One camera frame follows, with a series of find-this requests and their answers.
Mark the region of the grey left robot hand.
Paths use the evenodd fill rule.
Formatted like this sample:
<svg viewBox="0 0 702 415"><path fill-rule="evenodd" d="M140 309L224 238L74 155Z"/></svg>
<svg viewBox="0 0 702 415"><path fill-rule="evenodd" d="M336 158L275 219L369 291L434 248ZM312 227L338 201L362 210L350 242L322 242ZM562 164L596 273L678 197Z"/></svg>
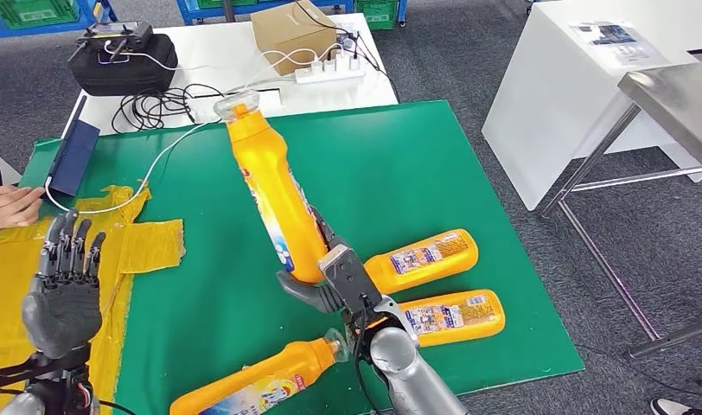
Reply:
<svg viewBox="0 0 702 415"><path fill-rule="evenodd" d="M85 346L102 325L98 273L106 234L97 233L87 246L91 225L91 220L79 218L77 210L53 219L30 291L22 301L28 338L49 359Z"/></svg>

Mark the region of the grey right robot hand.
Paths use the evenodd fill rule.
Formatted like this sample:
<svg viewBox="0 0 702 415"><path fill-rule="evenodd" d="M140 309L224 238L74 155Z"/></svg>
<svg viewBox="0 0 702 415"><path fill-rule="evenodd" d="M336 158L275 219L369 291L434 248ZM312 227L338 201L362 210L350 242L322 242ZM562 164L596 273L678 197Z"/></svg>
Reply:
<svg viewBox="0 0 702 415"><path fill-rule="evenodd" d="M316 218L316 224L320 229L322 241L328 251L338 245L347 245L346 240L335 233L318 209L312 207L311 212ZM345 307L339 293L328 284L307 284L300 282L285 270L277 271L276 277L280 286L287 294L314 307L322 313L334 313Z"/></svg>

